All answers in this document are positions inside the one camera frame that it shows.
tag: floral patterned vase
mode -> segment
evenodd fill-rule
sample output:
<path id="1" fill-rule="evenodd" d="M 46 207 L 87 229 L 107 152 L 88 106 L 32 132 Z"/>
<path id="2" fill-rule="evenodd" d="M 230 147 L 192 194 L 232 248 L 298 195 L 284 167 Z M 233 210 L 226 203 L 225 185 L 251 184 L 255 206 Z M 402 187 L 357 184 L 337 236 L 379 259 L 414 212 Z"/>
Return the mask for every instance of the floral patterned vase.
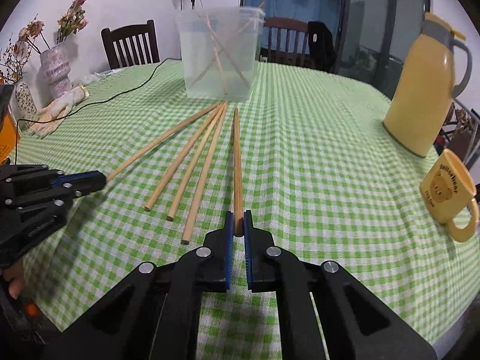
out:
<path id="1" fill-rule="evenodd" d="M 37 116 L 37 107 L 33 102 L 32 93 L 28 85 L 22 81 L 19 81 L 15 84 L 15 101 L 20 108 L 20 113 L 23 119 L 36 120 Z M 32 126 L 32 122 L 25 122 L 25 127 L 22 129 L 27 129 Z"/>
<path id="2" fill-rule="evenodd" d="M 57 44 L 40 54 L 40 62 L 45 77 L 45 82 L 50 87 L 53 100 L 59 98 L 64 92 L 73 88 L 68 78 L 70 64 L 63 43 Z"/>

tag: table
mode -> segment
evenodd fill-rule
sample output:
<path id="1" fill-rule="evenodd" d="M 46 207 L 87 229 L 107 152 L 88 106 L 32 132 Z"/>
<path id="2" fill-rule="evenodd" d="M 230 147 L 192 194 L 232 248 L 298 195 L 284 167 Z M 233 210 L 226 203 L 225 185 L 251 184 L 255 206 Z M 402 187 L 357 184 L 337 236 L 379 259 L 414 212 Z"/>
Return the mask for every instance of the table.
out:
<path id="1" fill-rule="evenodd" d="M 90 85 L 88 102 L 144 82 L 154 67 L 128 68 Z M 142 88 L 87 107 L 43 140 L 23 137 L 19 163 L 109 173 L 206 106 L 185 98 L 182 77 L 181 62 L 164 62 Z M 422 202 L 419 183 L 436 153 L 421 159 L 397 144 L 382 127 L 388 99 L 341 76 L 260 63 L 251 99 L 238 108 L 244 207 L 252 210 L 255 226 L 272 232 L 275 244 L 301 260 L 338 261 L 426 340 L 438 339 L 480 288 L 480 245 L 477 237 L 454 242 Z M 60 329 L 140 262 L 177 261 L 223 225 L 233 203 L 233 110 L 231 105 L 226 114 L 189 246 L 180 239 L 199 166 L 174 222 L 166 221 L 167 207 L 187 161 L 151 212 L 143 202 L 203 120 L 102 192 L 77 200 L 69 224 L 26 256 L 35 300 Z M 466 224 L 466 218 L 464 212 L 458 222 Z M 202 303 L 198 358 L 221 354 L 281 358 L 275 296 L 247 291 L 243 238 L 234 240 L 231 291 L 206 294 Z"/>

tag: dark brown chair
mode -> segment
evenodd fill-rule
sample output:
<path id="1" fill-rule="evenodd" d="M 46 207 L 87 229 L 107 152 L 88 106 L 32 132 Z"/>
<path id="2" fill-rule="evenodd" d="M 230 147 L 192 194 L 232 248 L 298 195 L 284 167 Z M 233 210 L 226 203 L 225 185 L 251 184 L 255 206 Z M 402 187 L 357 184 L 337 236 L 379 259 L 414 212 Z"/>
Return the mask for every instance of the dark brown chair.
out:
<path id="1" fill-rule="evenodd" d="M 143 50 L 140 43 L 140 35 L 143 40 Z M 127 39 L 130 44 L 130 49 L 127 45 Z M 147 24 L 134 24 L 131 26 L 120 27 L 113 31 L 110 31 L 110 28 L 104 28 L 102 30 L 102 40 L 103 46 L 105 47 L 106 57 L 109 60 L 110 69 L 160 62 L 153 20 L 148 20 Z M 117 52 L 120 57 L 121 65 L 117 57 Z"/>
<path id="2" fill-rule="evenodd" d="M 283 65 L 295 65 L 301 67 L 313 67 L 313 60 L 309 55 L 305 55 L 308 43 L 308 24 L 287 17 L 269 17 L 265 20 L 264 27 L 268 27 L 268 62 L 276 62 Z M 273 50 L 272 55 L 272 29 L 277 28 L 277 49 Z M 282 31 L 286 31 L 285 51 L 280 49 Z M 289 51 L 290 33 L 295 31 L 295 43 L 293 52 Z M 303 33 L 303 42 L 301 53 L 299 54 L 299 36 Z"/>

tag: gray handle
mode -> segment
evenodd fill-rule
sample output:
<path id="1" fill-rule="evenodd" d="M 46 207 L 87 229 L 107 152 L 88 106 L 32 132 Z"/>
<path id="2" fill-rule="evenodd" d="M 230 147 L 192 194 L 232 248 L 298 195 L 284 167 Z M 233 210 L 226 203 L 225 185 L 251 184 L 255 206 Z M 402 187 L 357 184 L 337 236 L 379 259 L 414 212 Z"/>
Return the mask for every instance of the gray handle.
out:
<path id="1" fill-rule="evenodd" d="M 458 85 L 455 85 L 452 90 L 452 97 L 455 98 L 465 90 L 465 88 L 467 87 L 467 84 L 470 81 L 470 76 L 472 75 L 472 53 L 470 52 L 469 48 L 465 45 L 465 43 L 460 42 L 457 39 L 453 40 L 452 45 L 460 47 L 462 50 L 465 50 L 466 52 L 465 76 L 463 76 L 462 81 Z"/>

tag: glove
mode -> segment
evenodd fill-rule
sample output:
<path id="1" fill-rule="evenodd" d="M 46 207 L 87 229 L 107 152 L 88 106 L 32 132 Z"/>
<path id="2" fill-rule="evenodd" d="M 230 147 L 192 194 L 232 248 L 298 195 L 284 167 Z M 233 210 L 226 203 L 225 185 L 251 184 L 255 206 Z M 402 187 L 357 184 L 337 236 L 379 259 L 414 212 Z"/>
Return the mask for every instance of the glove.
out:
<path id="1" fill-rule="evenodd" d="M 40 116 L 39 122 L 49 122 L 59 117 L 64 117 L 70 113 L 72 108 L 89 97 L 87 89 L 83 86 L 77 86 L 70 91 L 64 92 L 59 98 L 52 101 L 47 107 L 42 108 L 37 112 Z M 54 132 L 64 119 L 56 120 L 51 123 L 33 123 L 25 133 L 28 135 L 37 135 L 39 138 L 44 138 Z"/>

